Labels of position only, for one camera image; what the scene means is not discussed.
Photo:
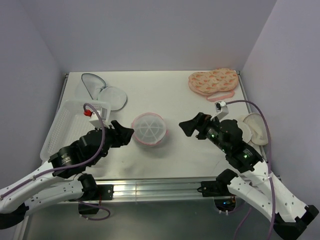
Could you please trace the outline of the pink trimmed mesh laundry bag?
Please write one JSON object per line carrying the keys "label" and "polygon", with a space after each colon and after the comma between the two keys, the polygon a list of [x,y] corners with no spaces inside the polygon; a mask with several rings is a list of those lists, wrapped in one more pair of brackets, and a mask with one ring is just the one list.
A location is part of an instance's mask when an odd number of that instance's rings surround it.
{"label": "pink trimmed mesh laundry bag", "polygon": [[133,139],[142,146],[154,147],[165,138],[168,128],[164,119],[152,112],[137,116],[131,123]]}

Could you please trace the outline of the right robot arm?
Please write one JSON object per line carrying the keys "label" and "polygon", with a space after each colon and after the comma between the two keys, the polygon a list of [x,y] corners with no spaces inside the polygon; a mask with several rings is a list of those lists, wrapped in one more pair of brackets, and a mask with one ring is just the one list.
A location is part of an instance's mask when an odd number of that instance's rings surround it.
{"label": "right robot arm", "polygon": [[217,117],[198,113],[193,119],[179,123],[186,136],[194,131],[199,140],[210,140],[225,153],[233,169],[225,169],[214,181],[204,181],[199,191],[204,197],[236,195],[262,213],[283,240],[296,240],[319,214],[291,193],[272,173],[262,156],[243,141],[242,130],[235,119],[220,121]]}

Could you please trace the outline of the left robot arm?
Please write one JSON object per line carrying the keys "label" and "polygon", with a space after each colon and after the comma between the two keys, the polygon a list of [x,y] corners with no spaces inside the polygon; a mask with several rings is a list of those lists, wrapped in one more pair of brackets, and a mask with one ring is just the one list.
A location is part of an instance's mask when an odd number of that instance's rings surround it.
{"label": "left robot arm", "polygon": [[0,191],[0,228],[11,228],[34,212],[64,201],[90,201],[98,186],[86,168],[108,155],[111,148],[126,146],[134,134],[113,120],[95,128],[71,145],[62,147],[34,172]]}

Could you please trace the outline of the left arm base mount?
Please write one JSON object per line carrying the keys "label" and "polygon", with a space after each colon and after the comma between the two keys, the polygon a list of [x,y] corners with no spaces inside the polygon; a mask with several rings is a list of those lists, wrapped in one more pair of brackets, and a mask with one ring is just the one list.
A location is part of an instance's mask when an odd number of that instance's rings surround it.
{"label": "left arm base mount", "polygon": [[98,184],[96,189],[89,194],[89,199],[81,199],[82,202],[97,201],[97,203],[90,203],[90,206],[84,203],[78,203],[78,212],[81,216],[88,217],[96,215],[103,201],[111,201],[114,195],[114,185],[112,184]]}

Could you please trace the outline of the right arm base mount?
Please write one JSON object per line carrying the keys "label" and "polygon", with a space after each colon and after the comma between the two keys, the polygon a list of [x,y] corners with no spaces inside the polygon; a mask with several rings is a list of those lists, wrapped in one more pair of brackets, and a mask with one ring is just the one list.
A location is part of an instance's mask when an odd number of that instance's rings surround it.
{"label": "right arm base mount", "polygon": [[204,198],[213,198],[214,205],[221,211],[231,211],[236,207],[236,197],[231,194],[227,185],[221,181],[202,181],[197,192]]}

